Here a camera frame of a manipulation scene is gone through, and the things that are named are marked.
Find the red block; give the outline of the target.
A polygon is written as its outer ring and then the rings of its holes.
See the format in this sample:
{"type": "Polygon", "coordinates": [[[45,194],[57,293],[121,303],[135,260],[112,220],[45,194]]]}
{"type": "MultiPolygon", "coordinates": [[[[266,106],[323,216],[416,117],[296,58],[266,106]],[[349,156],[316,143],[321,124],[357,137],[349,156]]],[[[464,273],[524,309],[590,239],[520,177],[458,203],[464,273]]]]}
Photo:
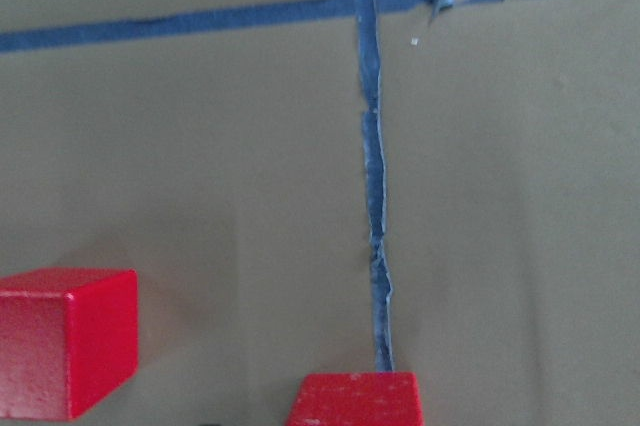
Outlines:
{"type": "Polygon", "coordinates": [[[422,426],[419,383],[412,372],[309,374],[286,423],[422,426]]]}
{"type": "Polygon", "coordinates": [[[2,278],[2,418],[74,420],[138,360],[135,271],[49,267],[2,278]]]}

